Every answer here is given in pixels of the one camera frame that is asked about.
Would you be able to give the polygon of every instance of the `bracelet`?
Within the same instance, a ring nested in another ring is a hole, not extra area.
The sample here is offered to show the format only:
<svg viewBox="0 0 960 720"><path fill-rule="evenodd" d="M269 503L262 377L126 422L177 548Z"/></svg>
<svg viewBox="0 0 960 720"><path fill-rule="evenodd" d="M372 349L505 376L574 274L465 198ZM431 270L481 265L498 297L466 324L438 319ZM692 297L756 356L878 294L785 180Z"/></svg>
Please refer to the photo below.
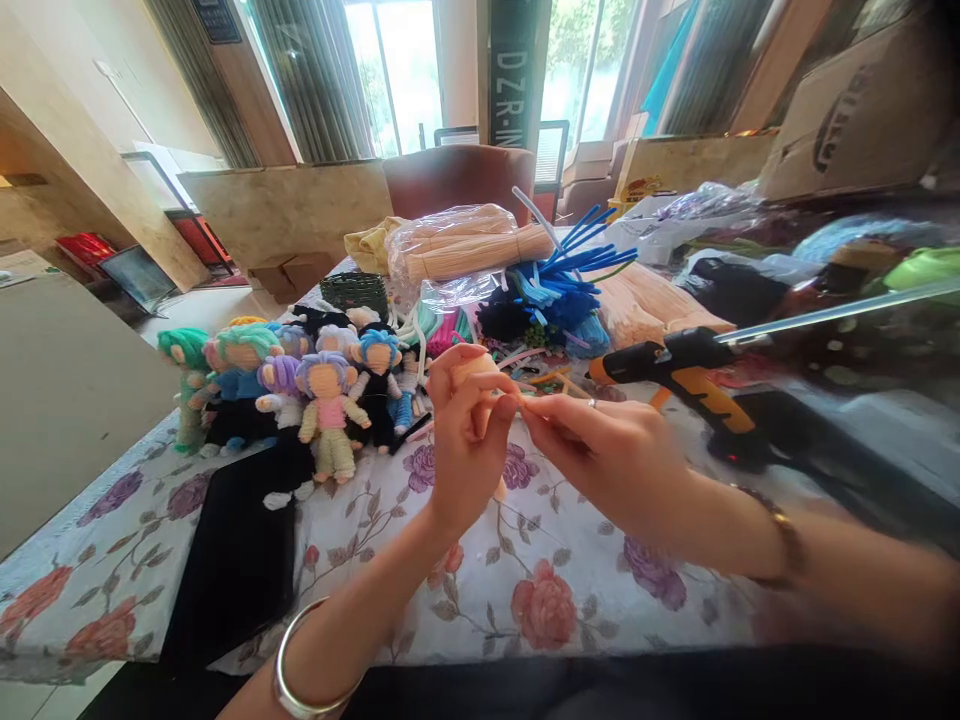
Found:
<svg viewBox="0 0 960 720"><path fill-rule="evenodd" d="M283 658L287 654L287 644L290 642L293 633L296 632L297 628L303 623L307 614L316 610L329 599L329 595L320 598L298 612L296 617L291 621L290 627L288 627L287 631L283 634L283 639L280 641L280 649L277 650L277 662L274 666L274 688L277 693L277 701L287 714L295 718L295 720L315 720L316 718L326 717L334 710L338 710L353 696L357 688L360 687L360 683L363 682L364 675L366 675L366 671L364 671L360 679L357 680L357 684L354 685L349 692L341 695L329 705L308 705L295 697L294 694L290 692L290 688L287 687L287 681L283 676Z"/></svg>
<svg viewBox="0 0 960 720"><path fill-rule="evenodd" d="M757 583L757 585L769 590L792 589L794 587L793 578L802 575L807 567L807 557L803 550L803 543L800 540L800 533L797 532L793 522L791 522L790 518L783 512L783 509L763 493L753 488L734 485L732 483L730 487L746 493L763 505L763 508L770 514L774 524L777 526L777 531L780 533L780 540L783 542L784 563L786 565L783 576L772 580L763 580L760 578L750 579Z"/></svg>

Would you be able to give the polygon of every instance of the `silver bangle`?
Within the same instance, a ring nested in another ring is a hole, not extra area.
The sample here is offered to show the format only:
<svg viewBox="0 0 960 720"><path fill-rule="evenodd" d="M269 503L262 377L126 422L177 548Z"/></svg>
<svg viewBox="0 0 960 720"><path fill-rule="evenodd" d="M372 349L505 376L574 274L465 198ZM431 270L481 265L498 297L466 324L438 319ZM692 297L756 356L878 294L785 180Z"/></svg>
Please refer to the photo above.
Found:
<svg viewBox="0 0 960 720"><path fill-rule="evenodd" d="M273 671L274 687L277 692L277 701L287 712L287 714L290 715L290 717L295 718L295 720L315 720L316 718L326 717L334 710L339 710L357 691L357 688L360 687L360 683L363 682L363 676L366 675L366 671L364 671L363 675L360 676L360 679L357 680L357 684L350 688L349 692L341 695L329 705L307 705L302 700L294 697L293 693L290 692L290 688L287 687L286 678L283 676L283 658L287 654L287 644L290 642L290 638L293 636L293 633L295 633L297 628L299 628L301 623L303 623L303 620L307 614L323 605L323 603L325 603L329 598L329 595L327 597L320 598L316 602L310 603L303 610L298 612L296 617L294 617L290 622L290 627L288 627L287 631L283 634L283 639L280 641L280 649L277 650L277 662Z"/></svg>

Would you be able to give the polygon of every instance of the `floral tablecloth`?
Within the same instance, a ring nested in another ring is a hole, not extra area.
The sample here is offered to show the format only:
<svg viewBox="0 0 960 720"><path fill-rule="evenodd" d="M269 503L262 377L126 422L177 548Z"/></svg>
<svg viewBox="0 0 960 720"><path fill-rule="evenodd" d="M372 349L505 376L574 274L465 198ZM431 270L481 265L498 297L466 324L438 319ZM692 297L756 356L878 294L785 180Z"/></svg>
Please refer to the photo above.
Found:
<svg viewBox="0 0 960 720"><path fill-rule="evenodd" d="M638 384L625 392L644 400L655 390ZM624 397L619 389L605 395ZM704 474L781 503L826 503L789 470L735 477L707 455L696 415L675 399L665 413ZM0 565L0 679L82 682L105 661L157 659L207 483L227 462L177 455L175 422L172 414ZM433 569L378 662L632 654L831 632L820 613L788 595L625 537L540 455L520 420L504 478L506 501L491 500ZM297 510L298 606L334 592L369 562L423 507L433 483L428 435L395 457L368 448L351 482L319 487ZM282 631L268 630L215 667L254 671Z"/></svg>

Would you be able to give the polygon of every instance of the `left hand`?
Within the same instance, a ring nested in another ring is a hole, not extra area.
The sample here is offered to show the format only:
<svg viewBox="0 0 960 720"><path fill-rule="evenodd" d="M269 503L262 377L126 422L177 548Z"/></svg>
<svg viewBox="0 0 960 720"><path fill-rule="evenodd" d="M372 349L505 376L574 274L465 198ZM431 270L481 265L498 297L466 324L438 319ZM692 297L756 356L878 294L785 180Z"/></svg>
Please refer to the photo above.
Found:
<svg viewBox="0 0 960 720"><path fill-rule="evenodd" d="M436 437L436 482L428 508L456 538L477 521L500 482L507 435L520 405L516 383L500 372L475 373L453 392L451 368L485 352L479 345L455 345L433 363L427 382ZM491 401L495 390L505 394ZM490 420L478 439L474 411L485 405L492 405Z"/></svg>

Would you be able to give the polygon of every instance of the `hand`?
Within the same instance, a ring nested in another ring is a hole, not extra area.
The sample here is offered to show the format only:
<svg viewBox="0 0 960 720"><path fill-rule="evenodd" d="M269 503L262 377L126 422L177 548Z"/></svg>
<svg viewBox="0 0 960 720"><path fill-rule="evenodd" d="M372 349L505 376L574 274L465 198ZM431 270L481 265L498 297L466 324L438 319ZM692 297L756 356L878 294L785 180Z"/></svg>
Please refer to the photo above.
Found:
<svg viewBox="0 0 960 720"><path fill-rule="evenodd" d="M453 392L451 368L485 352L479 345L455 345L433 363L427 382L436 436L436 483L428 508L451 539L476 522L497 489L507 457L507 435L520 404L516 384L500 372L475 373ZM492 397L497 390L506 394ZM485 432L478 432L475 416L487 407Z"/></svg>
<svg viewBox="0 0 960 720"><path fill-rule="evenodd" d="M550 395L527 398L521 415L534 444L617 527L650 544L669 542L699 483L659 412Z"/></svg>

